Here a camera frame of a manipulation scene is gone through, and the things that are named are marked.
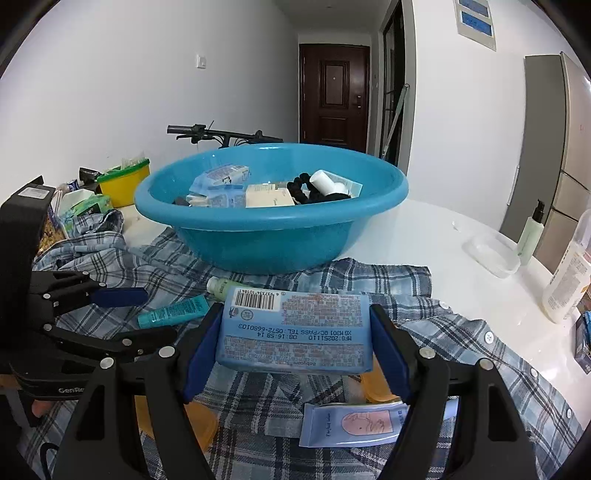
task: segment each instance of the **barcode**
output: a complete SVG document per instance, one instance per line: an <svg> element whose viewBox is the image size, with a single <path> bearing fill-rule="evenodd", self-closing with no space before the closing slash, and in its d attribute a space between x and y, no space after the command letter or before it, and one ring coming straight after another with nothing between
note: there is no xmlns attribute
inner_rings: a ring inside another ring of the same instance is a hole
<svg viewBox="0 0 591 480"><path fill-rule="evenodd" d="M279 311L279 294L276 291L236 290L233 307Z"/></svg>

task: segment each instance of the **white bottle cap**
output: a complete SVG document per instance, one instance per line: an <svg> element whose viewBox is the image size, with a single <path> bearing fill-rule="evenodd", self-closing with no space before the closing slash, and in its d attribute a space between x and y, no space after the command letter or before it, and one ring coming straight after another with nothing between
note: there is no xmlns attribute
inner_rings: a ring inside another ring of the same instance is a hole
<svg viewBox="0 0 591 480"><path fill-rule="evenodd" d="M214 293L214 288L215 288L215 284L216 282L219 280L219 278L217 277L212 277L207 281L207 286L205 287L206 290L211 293L211 294L215 294Z"/></svg>
<svg viewBox="0 0 591 480"><path fill-rule="evenodd" d="M338 187L324 172L319 170L310 177L310 183L318 189L322 195L330 195L331 193L338 193Z"/></svg>

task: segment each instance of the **soap package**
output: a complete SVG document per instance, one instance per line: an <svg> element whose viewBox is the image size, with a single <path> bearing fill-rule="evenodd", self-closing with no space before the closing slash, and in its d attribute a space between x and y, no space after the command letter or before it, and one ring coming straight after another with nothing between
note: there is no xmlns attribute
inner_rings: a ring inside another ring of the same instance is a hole
<svg viewBox="0 0 591 480"><path fill-rule="evenodd" d="M211 187L207 191L207 196L190 193L186 201L192 207L244 208L246 194L244 185L226 184Z"/></svg>
<svg viewBox="0 0 591 480"><path fill-rule="evenodd" d="M222 165L221 167L204 171L201 175L197 176L189 190L191 193L209 196L209 190L212 187L227 184L242 185L248 180L249 175L250 171L244 165Z"/></svg>
<svg viewBox="0 0 591 480"><path fill-rule="evenodd" d="M278 189L273 183L249 185L246 189L246 208L286 207L295 205L287 189Z"/></svg>
<svg viewBox="0 0 591 480"><path fill-rule="evenodd" d="M216 361L238 371L353 375L372 369L369 299L232 287Z"/></svg>
<svg viewBox="0 0 591 480"><path fill-rule="evenodd" d="M591 372L591 351L589 345L589 330L585 321L585 313L581 314L575 324L574 359L586 375Z"/></svg>

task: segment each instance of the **plaid shirt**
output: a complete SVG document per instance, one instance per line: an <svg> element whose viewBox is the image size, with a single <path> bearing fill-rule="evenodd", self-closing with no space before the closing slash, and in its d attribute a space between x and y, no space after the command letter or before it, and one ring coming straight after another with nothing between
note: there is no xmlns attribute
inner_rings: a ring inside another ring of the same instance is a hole
<svg viewBox="0 0 591 480"><path fill-rule="evenodd" d="M66 240L40 257L37 270L86 270L109 287L144 287L150 299L142 307L102 309L88 306L63 315L62 328L99 338L138 328L138 314L206 291L211 276L254 287L323 293L369 294L393 321L408 330L420 346L430 346L445 359L474 364L482 357L499 369L525 424L541 479L564 462L583 429L569 406L542 376L499 339L485 342L484 320L468 321L443 308L431 295L426 267L365 265L347 258L286 275L231 274L196 258L167 229L151 245L128 248L122 215L83 217L80 236ZM194 328L191 322L180 328ZM298 446L305 403L364 403L358 376L262 374L237 372L216 364L203 393L195 398L213 410L219 429L206 457L220 480L375 479L393 444L363 448L310 449ZM24 432L20 450L40 474L39 448L60 443L75 402L56 404L41 426ZM440 478L452 441L454 419L441 426L440 440L428 478ZM141 433L148 467L155 479L165 478L152 438ZM55 458L48 453L50 468Z"/></svg>

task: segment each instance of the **blue gripper pad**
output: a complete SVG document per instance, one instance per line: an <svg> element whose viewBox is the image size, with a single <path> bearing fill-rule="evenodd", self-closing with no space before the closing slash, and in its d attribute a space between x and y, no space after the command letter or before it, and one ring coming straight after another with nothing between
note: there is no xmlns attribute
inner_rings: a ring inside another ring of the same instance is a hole
<svg viewBox="0 0 591 480"><path fill-rule="evenodd" d="M369 309L369 319L374 353L390 391L407 401L412 395L408 365L373 309Z"/></svg>
<svg viewBox="0 0 591 480"><path fill-rule="evenodd" d="M132 307L144 305L148 292L143 288L100 288L90 294L90 301L99 307Z"/></svg>
<svg viewBox="0 0 591 480"><path fill-rule="evenodd" d="M183 390L185 403L191 402L195 395L203 391L212 372L213 364L216 362L217 338L222 324L222 313L223 310L220 310L189 362Z"/></svg>

